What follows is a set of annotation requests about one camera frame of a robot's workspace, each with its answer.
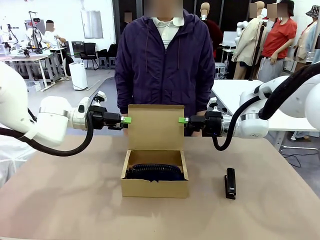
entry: shirt collar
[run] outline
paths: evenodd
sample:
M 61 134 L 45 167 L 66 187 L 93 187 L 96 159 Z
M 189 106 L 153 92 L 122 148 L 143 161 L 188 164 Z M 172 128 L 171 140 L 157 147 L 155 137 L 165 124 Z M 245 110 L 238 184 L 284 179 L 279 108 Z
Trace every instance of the shirt collar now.
M 160 21 L 157 17 L 153 17 L 152 20 L 153 20 L 154 25 L 156 27 L 159 25 L 159 23 L 163 23 L 163 21 Z M 185 24 L 185 18 L 184 17 L 174 17 L 170 22 L 173 23 L 173 25 L 175 25 L 177 27 L 181 27 Z

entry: cardboard box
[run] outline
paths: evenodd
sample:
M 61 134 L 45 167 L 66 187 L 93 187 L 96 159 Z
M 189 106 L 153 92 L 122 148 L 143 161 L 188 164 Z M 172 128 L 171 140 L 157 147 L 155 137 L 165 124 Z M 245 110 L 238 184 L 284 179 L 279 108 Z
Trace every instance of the cardboard box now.
M 188 171 L 183 151 L 184 116 L 180 105 L 129 105 L 128 151 L 121 174 L 123 197 L 187 198 Z M 136 164 L 175 165 L 183 172 L 182 181 L 126 179 L 127 170 Z

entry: gray pants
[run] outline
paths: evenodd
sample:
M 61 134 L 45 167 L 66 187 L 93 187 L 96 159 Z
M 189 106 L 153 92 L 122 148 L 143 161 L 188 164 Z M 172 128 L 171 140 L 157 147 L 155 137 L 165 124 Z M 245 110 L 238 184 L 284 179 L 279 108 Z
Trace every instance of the gray pants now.
M 258 72 L 258 80 L 267 83 L 272 79 L 280 77 L 282 70 L 284 69 L 284 62 L 284 59 L 280 59 L 274 64 L 271 64 L 269 58 L 262 58 Z

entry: white plastic bag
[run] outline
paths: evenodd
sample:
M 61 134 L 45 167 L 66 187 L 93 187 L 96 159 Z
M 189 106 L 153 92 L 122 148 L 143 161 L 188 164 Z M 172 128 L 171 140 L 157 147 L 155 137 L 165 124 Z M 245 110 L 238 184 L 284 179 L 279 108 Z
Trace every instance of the white plastic bag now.
M 35 152 L 36 150 L 25 142 L 0 135 L 0 188 Z

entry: box flap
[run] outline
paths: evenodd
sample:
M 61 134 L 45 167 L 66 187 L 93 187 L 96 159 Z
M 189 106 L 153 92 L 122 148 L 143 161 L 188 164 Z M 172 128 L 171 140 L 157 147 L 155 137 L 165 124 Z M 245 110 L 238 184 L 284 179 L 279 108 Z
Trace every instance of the box flap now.
M 128 148 L 139 150 L 182 150 L 184 125 L 179 117 L 184 116 L 182 105 L 128 106 Z

